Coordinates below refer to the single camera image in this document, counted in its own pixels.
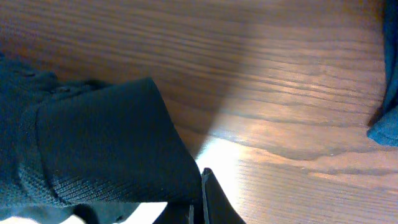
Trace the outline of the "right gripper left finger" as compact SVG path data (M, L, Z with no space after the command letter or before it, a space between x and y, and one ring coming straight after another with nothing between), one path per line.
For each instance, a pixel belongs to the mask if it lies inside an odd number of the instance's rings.
M153 224L194 224L194 206L168 203Z

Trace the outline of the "navy folded t-shirt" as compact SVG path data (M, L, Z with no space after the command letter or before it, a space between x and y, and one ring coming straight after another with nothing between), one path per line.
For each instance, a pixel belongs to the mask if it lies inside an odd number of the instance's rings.
M385 0L383 38L386 91L381 107L369 122L367 136L384 146L397 146L397 0Z

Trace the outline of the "black t-shirt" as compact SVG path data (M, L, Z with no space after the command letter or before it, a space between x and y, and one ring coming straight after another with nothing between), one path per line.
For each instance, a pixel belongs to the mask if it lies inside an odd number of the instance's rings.
M1 58L1 219L122 222L138 202L199 212L201 175L151 78L61 82Z

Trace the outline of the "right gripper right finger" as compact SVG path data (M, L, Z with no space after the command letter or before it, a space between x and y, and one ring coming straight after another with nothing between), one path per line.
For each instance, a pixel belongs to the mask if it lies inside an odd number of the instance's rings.
M201 177L205 224L246 224L231 206L214 172L204 168Z

